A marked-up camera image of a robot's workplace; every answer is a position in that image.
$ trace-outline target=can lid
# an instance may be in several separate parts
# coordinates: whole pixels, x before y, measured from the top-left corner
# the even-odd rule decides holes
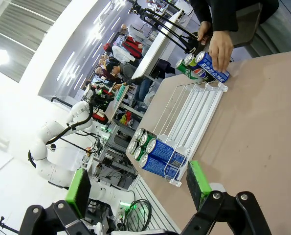
[[[129,146],[128,146],[128,152],[129,152],[129,153],[132,153],[132,152],[135,150],[136,145],[137,145],[137,142],[136,142],[136,141],[131,142],[131,143],[129,144]]]
[[[194,55],[190,53],[185,57],[183,64],[187,66],[192,62],[193,59],[194,59]]]
[[[139,161],[139,167],[143,168],[147,163],[148,155],[144,153]]]
[[[195,58],[195,62],[197,63],[197,62],[201,61],[204,58],[204,55],[205,55],[205,51],[202,50]]]
[[[156,146],[156,139],[151,139],[150,142],[146,146],[146,152],[151,153]]]
[[[145,133],[145,134],[142,136],[142,138],[141,138],[141,140],[140,140],[140,145],[141,145],[141,146],[145,145],[145,143],[146,143],[146,141],[147,141],[147,137],[148,137],[148,134],[147,134],[147,133]]]
[[[142,127],[138,128],[134,134],[136,140],[140,140],[141,136],[143,135],[144,129]]]
[[[176,62],[176,69],[182,64],[183,59],[178,60],[178,62]]]
[[[141,147],[139,146],[138,148],[136,148],[135,152],[134,152],[134,159],[137,159],[141,154]]]

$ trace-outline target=ceiling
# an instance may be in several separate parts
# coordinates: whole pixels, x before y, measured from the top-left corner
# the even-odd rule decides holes
[[[124,2],[121,5],[121,2],[124,0],[99,0],[94,5],[57,57],[39,95],[47,99],[53,96],[65,98],[80,88],[92,65],[95,66],[99,55],[104,53],[103,44],[111,41],[123,21],[131,16],[127,14],[131,4]]]

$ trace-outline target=brown tabletop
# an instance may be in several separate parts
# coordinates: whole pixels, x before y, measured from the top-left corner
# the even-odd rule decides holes
[[[273,235],[291,235],[291,52],[231,63],[223,94],[193,157],[209,182],[221,183],[230,195],[251,191]],[[153,131],[184,75],[163,80],[140,127]],[[183,229],[196,212],[184,175],[177,188],[134,166],[171,218]],[[217,223],[212,235],[230,235]]]

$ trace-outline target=black jacket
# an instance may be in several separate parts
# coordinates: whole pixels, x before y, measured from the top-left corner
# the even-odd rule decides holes
[[[136,84],[140,85],[144,79],[144,77],[139,77],[137,79],[131,80],[134,72],[136,71],[136,67],[131,64],[120,64],[120,75],[122,79],[127,85]]]
[[[213,23],[214,31],[238,31],[236,11],[256,3],[263,5],[260,23],[265,22],[279,7],[278,0],[190,0],[200,22]]]

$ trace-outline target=wire rack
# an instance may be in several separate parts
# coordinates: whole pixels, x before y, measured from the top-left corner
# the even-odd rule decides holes
[[[173,91],[154,133],[165,144],[173,147],[174,152],[185,156],[177,174],[173,179],[165,179],[171,184],[180,187],[181,179],[187,169],[187,163],[195,154],[204,133],[215,113],[217,105],[228,87],[221,82],[192,83],[177,86]]]

